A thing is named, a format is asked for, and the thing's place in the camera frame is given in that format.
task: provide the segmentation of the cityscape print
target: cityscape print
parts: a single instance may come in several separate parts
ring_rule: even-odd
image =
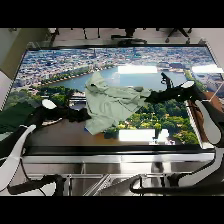
[[[158,75],[117,75],[117,67],[126,64],[157,66]],[[99,71],[108,85],[144,86],[155,91],[165,90],[160,83],[160,73],[171,78],[174,85],[194,80],[201,91],[215,92],[222,84],[220,74],[194,74],[193,66],[215,64],[206,47],[127,47],[88,48],[27,51],[13,87],[5,104],[5,110],[18,102],[37,105],[42,99],[63,104],[72,91],[70,107],[85,106],[85,82]],[[217,93],[224,107],[224,86]],[[116,138],[121,129],[167,129],[168,142],[164,144],[198,144],[190,125],[184,103],[170,100],[164,104],[148,104],[118,127],[105,130],[107,138]]]

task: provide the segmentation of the light green shirt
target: light green shirt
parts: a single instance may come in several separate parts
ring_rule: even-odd
[[[86,82],[86,106],[91,119],[86,121],[86,129],[95,135],[119,121],[125,121],[133,113],[146,105],[145,99],[151,91],[143,87],[108,86],[99,72],[95,72]]]

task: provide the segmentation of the river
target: river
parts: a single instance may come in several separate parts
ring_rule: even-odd
[[[117,67],[100,71],[110,86],[143,86],[155,91],[165,90],[166,85],[161,84],[161,72],[154,74],[118,74]],[[184,73],[164,72],[173,81],[174,86],[180,85],[186,81]],[[79,76],[65,81],[50,84],[50,86],[65,86],[84,91],[86,81],[93,73]]]

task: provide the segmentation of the water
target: water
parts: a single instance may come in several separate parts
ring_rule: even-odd
[[[118,74],[117,67],[100,71],[109,86],[143,86],[155,91],[165,90],[166,85],[161,83],[161,72],[154,74]],[[173,81],[174,86],[186,82],[184,73],[164,72]],[[93,73],[50,84],[50,86],[65,86],[84,91],[86,81]]]

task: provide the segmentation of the dark green fabric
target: dark green fabric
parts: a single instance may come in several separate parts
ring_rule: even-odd
[[[0,112],[0,134],[14,132],[34,109],[27,102],[23,102]]]

